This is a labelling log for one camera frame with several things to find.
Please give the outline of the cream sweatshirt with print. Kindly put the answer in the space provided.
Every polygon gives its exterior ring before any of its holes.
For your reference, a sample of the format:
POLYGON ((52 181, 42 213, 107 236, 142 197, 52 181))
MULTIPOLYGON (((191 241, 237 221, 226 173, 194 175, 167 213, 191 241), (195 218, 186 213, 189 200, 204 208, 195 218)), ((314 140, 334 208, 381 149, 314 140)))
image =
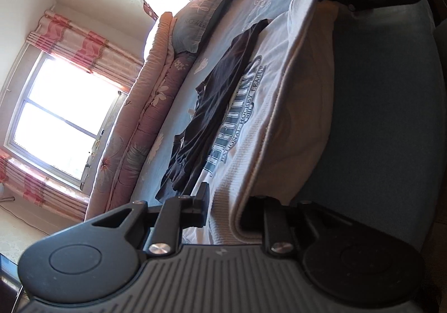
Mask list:
POLYGON ((206 225, 185 229, 185 242, 258 242, 241 226, 249 198, 289 204, 310 177, 330 134, 338 12, 331 1, 291 0, 259 35, 199 176, 210 189, 206 225))

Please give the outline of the blue floral bed sheet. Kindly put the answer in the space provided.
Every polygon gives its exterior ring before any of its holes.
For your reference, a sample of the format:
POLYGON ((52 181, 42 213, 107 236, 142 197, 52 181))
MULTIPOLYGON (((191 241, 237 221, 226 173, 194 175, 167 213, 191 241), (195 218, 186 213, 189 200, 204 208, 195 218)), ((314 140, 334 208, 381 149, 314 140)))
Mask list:
POLYGON ((174 138, 191 122, 196 109, 196 88, 222 58, 236 36, 261 20, 269 23, 287 11, 291 0, 229 0, 220 15, 208 42, 196 56, 196 60, 175 97, 159 135, 163 138, 154 145, 140 172, 130 200, 145 200, 156 204, 155 195, 170 163, 174 138))

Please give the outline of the black t-shirt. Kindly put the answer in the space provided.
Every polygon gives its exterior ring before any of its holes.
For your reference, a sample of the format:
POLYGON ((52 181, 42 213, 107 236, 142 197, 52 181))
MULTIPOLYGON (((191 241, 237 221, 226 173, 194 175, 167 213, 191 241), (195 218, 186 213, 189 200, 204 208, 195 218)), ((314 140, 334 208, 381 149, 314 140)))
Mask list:
POLYGON ((207 78, 196 88, 198 99, 191 122, 176 135, 170 163, 155 199, 190 195, 204 168, 228 104, 237 88, 260 33, 269 24, 264 19, 233 39, 207 78))

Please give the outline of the blue grey flower pillow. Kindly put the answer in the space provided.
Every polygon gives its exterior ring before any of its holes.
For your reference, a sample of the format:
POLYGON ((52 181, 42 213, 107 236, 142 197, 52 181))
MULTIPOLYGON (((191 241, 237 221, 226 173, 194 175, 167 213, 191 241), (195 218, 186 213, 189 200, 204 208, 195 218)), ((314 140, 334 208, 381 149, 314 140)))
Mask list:
POLYGON ((191 0, 175 16, 172 42, 174 51, 179 54, 195 54, 217 22, 225 0, 191 0))

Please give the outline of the white framed window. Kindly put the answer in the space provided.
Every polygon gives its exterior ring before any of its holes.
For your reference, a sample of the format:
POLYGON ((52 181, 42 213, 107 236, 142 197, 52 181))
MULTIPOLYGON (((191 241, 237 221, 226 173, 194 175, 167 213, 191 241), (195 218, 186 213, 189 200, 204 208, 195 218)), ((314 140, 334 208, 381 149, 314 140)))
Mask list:
POLYGON ((83 189, 125 96, 108 78, 41 52, 18 96, 5 146, 83 189))

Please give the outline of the pink folded quilt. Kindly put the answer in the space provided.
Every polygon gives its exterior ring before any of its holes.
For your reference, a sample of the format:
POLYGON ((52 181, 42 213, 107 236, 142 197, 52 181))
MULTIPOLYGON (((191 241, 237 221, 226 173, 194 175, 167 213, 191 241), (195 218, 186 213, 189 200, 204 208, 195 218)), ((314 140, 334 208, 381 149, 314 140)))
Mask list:
POLYGON ((161 15, 155 25, 149 54, 114 122, 101 156, 85 219, 130 201, 140 172, 196 55, 176 53, 173 31, 178 18, 161 15))

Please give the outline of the pink striped curtain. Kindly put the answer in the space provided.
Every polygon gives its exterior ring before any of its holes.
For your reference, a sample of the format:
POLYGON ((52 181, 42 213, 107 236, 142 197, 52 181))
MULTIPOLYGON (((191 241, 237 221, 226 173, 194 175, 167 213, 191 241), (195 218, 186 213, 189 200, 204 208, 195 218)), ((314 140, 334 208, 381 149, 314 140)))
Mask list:
MULTIPOLYGON (((46 11, 36 29, 27 35, 25 51, 17 63, 28 71, 27 77, 41 52, 108 78, 118 84, 126 95, 142 67, 139 58, 53 11, 46 11)), ((89 181, 96 174, 105 140, 101 143, 99 157, 83 189, 71 187, 47 175, 7 149, 6 131, 27 77, 18 89, 6 92, 2 101, 5 114, 1 118, 1 183, 29 203, 69 220, 82 221, 91 193, 89 181)))

